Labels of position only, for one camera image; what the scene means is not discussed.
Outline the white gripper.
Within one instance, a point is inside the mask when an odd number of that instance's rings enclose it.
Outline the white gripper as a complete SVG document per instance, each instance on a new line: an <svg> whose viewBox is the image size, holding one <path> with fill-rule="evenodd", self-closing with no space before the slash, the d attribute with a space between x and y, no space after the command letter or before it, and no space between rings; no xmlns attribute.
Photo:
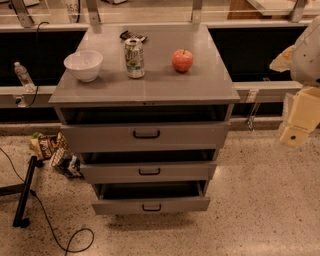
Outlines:
<svg viewBox="0 0 320 256"><path fill-rule="evenodd" d="M295 46L282 51L269 65L273 71L284 72L290 69ZM293 105L286 126L280 136L280 143L293 148L301 146L320 123L320 89L307 87L293 97Z"/></svg>

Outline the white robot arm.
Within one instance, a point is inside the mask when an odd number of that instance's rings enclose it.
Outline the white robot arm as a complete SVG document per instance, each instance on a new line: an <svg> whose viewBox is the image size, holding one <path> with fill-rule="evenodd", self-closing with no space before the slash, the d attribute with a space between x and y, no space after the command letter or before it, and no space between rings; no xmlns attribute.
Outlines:
<svg viewBox="0 0 320 256"><path fill-rule="evenodd" d="M290 71L302 85L292 97L292 105L279 142L287 147L302 145L320 123L320 17L317 16L269 65L277 72Z"/></svg>

